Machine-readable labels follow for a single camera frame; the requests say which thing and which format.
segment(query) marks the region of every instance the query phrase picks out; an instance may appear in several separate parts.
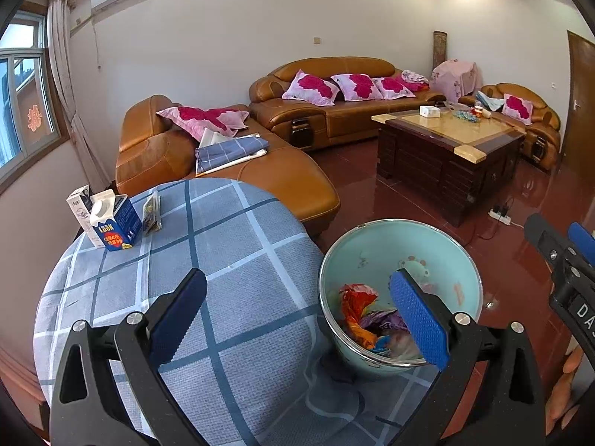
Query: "round table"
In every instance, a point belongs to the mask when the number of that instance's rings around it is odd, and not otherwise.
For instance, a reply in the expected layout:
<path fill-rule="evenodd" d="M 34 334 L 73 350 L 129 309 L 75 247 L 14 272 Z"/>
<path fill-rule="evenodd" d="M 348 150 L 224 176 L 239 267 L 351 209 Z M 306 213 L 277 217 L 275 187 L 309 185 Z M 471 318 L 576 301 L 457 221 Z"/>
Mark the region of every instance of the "round table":
<path fill-rule="evenodd" d="M 48 403 L 76 320 L 119 323 L 131 311 L 146 311 L 196 267 L 206 274 L 207 298 L 159 372 L 210 445 L 388 442 L 435 368 L 367 382 L 329 353 L 318 306 L 322 254 L 271 194 L 219 178 L 156 189 L 162 230 L 112 252 L 95 249 L 83 234 L 49 277 L 33 341 Z M 132 198 L 139 215 L 152 191 Z M 112 371 L 135 428 L 151 434 L 119 362 Z"/>

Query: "power strip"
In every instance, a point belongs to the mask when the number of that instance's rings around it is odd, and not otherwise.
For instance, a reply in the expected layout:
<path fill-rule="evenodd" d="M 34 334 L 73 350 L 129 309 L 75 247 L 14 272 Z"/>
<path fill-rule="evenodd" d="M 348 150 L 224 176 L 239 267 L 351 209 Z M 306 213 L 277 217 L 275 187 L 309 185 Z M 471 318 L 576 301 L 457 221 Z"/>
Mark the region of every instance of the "power strip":
<path fill-rule="evenodd" d="M 511 225 L 510 216 L 502 216 L 500 213 L 496 213 L 493 209 L 491 209 L 488 214 L 490 215 L 490 217 L 494 218 L 496 221 L 499 221 L 500 223 L 504 223 L 507 226 Z"/>

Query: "brown leather sofa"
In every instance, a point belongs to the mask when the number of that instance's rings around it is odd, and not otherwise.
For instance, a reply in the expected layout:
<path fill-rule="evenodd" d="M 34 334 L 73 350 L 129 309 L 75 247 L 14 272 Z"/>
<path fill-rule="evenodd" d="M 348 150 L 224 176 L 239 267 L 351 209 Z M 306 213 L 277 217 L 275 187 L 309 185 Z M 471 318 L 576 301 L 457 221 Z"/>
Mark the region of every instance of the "brown leather sofa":
<path fill-rule="evenodd" d="M 179 106 L 165 96 L 134 105 L 124 117 L 115 169 L 118 192 L 134 196 L 161 183 L 194 178 L 197 142 L 169 119 L 155 113 Z M 232 106 L 248 110 L 245 105 Z M 259 132 L 268 141 L 266 156 L 208 175 L 244 181 L 276 196 L 304 224 L 310 236 L 328 228 L 340 201 L 328 177 L 304 152 L 287 144 L 255 120 L 238 135 Z"/>
<path fill-rule="evenodd" d="M 378 135 L 373 115 L 418 109 L 446 100 L 437 92 L 417 92 L 397 100 L 345 102 L 339 93 L 334 106 L 319 107 L 301 100 L 283 100 L 299 70 L 325 80 L 337 74 L 394 77 L 401 73 L 392 64 L 367 57 L 325 57 L 291 62 L 258 79 L 250 87 L 250 110 L 261 125 L 285 141 L 309 151 Z"/>
<path fill-rule="evenodd" d="M 540 168 L 546 171 L 551 170 L 556 164 L 560 152 L 560 117 L 556 111 L 535 92 L 521 85 L 485 85 L 481 91 L 488 97 L 504 98 L 504 94 L 510 94 L 533 102 L 532 124 L 522 125 L 527 131 L 522 153 Z M 461 97 L 459 102 L 473 106 L 475 97 Z"/>

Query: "door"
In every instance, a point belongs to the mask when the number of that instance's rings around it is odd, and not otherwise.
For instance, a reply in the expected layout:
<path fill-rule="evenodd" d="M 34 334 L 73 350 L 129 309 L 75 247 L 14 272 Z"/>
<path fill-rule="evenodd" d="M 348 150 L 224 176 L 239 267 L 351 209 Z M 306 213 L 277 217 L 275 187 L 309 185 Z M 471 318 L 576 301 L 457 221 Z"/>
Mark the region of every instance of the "door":
<path fill-rule="evenodd" d="M 568 32 L 570 108 L 562 163 L 582 180 L 595 184 L 595 44 Z"/>

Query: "floor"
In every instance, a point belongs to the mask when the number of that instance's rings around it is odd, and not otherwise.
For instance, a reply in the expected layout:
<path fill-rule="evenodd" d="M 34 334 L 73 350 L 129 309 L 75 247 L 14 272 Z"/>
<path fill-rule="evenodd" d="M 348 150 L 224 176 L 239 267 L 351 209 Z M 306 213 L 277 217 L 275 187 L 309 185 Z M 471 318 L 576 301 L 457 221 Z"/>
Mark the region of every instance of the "floor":
<path fill-rule="evenodd" d="M 337 238 L 358 224 L 384 218 L 421 221 L 444 230 L 466 250 L 477 265 L 484 288 L 480 323 L 506 327 L 519 321 L 528 330 L 546 389 L 560 377 L 570 333 L 553 314 L 547 300 L 551 291 L 545 261 L 524 240 L 523 230 L 489 218 L 495 203 L 508 201 L 513 222 L 524 224 L 541 213 L 558 231 L 578 221 L 595 229 L 595 192 L 561 167 L 550 175 L 521 159 L 511 183 L 483 203 L 459 227 L 448 224 L 431 202 L 404 183 L 376 175 L 377 140 L 357 142 L 312 153 L 341 199 L 341 209 L 317 244 L 326 252 Z M 484 367 L 476 366 L 472 381 L 447 435 L 462 426 L 481 383 Z"/>

